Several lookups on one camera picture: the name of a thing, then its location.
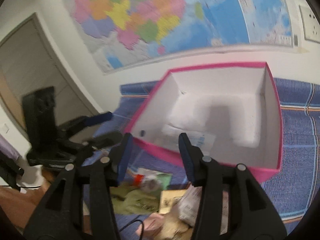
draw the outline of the map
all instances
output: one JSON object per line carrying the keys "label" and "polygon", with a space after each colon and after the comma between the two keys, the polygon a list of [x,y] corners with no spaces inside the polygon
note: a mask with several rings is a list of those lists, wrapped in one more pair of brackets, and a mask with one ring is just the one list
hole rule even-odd
{"label": "map", "polygon": [[235,45],[292,45],[285,0],[65,0],[109,72],[163,55]]}

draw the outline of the tablecloth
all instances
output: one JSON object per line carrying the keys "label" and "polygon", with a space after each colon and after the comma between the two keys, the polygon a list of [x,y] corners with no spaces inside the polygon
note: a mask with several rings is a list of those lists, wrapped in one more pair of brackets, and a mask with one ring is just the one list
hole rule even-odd
{"label": "tablecloth", "polygon": [[[94,136],[112,130],[123,131],[156,83],[157,81],[122,85],[120,105],[114,112],[113,120],[103,123]],[[310,206],[320,185],[320,86],[278,78],[275,83],[283,115],[283,167],[279,174],[261,186],[290,233]],[[100,155],[100,152],[96,152],[84,165],[95,162]],[[129,168],[136,170],[138,167],[173,173],[171,188],[183,188],[187,183],[183,168],[153,157],[134,145]],[[144,219],[147,216],[116,215],[118,227],[121,228],[136,217]],[[138,239],[135,234],[138,225],[139,223],[135,223],[122,231],[122,239]]]}

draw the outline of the wall socket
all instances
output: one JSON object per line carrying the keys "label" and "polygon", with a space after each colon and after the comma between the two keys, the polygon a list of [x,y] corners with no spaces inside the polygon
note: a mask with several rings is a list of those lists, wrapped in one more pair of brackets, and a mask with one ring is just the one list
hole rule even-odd
{"label": "wall socket", "polygon": [[300,6],[304,38],[320,43],[320,24],[310,8]]}

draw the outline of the metal screw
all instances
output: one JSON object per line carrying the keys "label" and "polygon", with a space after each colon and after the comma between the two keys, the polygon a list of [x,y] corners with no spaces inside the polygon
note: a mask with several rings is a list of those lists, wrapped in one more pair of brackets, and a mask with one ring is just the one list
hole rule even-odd
{"label": "metal screw", "polygon": [[72,163],[67,164],[64,168],[66,171],[72,171],[75,166]]}
{"label": "metal screw", "polygon": [[212,158],[210,157],[210,156],[203,156],[202,157],[202,160],[205,162],[205,163],[209,163],[211,160],[212,160]]}
{"label": "metal screw", "polygon": [[247,168],[244,164],[238,164],[237,165],[238,170],[240,171],[245,171],[245,169]]}
{"label": "metal screw", "polygon": [[104,156],[104,157],[102,157],[102,158],[100,159],[100,161],[101,161],[102,163],[108,163],[108,162],[110,161],[110,158],[107,157],[107,156]]}

